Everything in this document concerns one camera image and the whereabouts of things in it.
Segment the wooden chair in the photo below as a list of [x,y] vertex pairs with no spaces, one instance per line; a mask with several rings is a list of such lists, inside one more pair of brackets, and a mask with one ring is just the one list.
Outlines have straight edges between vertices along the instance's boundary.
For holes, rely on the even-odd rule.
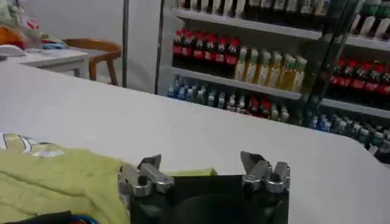
[[105,51],[105,54],[90,58],[90,80],[96,81],[96,64],[101,61],[106,61],[108,71],[110,73],[111,82],[113,85],[118,86],[118,80],[116,79],[114,69],[114,59],[117,59],[122,54],[122,47],[112,42],[95,39],[67,39],[64,40],[67,45],[71,47],[77,47],[81,49]]

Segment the light green towel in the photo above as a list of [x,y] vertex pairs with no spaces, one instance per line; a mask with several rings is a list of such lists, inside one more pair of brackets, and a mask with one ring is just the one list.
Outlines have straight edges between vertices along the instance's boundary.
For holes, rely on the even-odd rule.
[[[70,210],[88,214],[101,224],[129,223],[116,179],[123,164],[88,150],[64,149],[0,133],[0,222]],[[175,174],[215,172],[204,169]]]

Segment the white table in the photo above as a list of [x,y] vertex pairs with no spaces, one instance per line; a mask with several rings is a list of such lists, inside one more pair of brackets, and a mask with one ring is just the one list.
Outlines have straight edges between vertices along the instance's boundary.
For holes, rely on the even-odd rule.
[[389,223],[390,172],[356,141],[0,63],[0,129],[162,170],[244,169],[239,151],[291,166],[289,223]]
[[83,77],[88,69],[88,54],[73,49],[46,49],[23,57],[9,57],[7,61],[55,72],[74,71],[78,77]]

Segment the store shelf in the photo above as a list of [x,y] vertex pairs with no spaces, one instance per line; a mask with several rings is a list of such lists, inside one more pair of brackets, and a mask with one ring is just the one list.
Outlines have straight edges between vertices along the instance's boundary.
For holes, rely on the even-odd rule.
[[213,82],[213,83],[219,83],[222,85],[227,85],[227,86],[233,86],[241,89],[247,89],[251,91],[255,91],[258,93],[265,93],[268,95],[272,96],[279,96],[287,99],[292,99],[292,100],[299,100],[301,97],[301,93],[293,93],[281,89],[276,89],[276,88],[270,88],[266,86],[260,86],[260,85],[255,85],[247,82],[240,82],[237,80],[233,79],[226,79],[223,77],[218,77],[214,75],[209,75],[209,74],[204,74],[200,72],[194,72],[186,69],[181,69],[181,68],[175,68],[175,67],[170,67],[172,74],[177,74],[181,75],[184,77],[190,77],[193,79],[199,79],[203,81],[208,81],[208,82]]
[[229,18],[226,16],[211,15],[202,12],[194,12],[189,10],[175,9],[173,10],[176,16],[187,19],[194,19],[198,21],[206,21],[210,23],[218,23],[224,25],[230,25],[235,27],[242,27],[252,30],[262,30],[270,33],[283,34],[287,36],[294,36],[300,38],[307,38],[312,40],[318,40],[321,37],[321,33],[313,30],[298,29],[293,27],[278,26],[268,23],[260,23],[256,21],[249,21],[239,18]]
[[373,40],[357,36],[349,36],[346,44],[380,51],[390,51],[390,41]]
[[347,103],[347,102],[331,100],[331,99],[323,99],[321,105],[390,119],[390,111],[388,110],[365,107],[354,103]]

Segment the beverage cooler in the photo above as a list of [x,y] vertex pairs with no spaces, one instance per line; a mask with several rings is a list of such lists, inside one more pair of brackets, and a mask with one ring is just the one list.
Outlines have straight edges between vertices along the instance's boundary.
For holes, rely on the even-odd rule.
[[159,28],[156,94],[344,135],[390,163],[390,2],[164,0]]

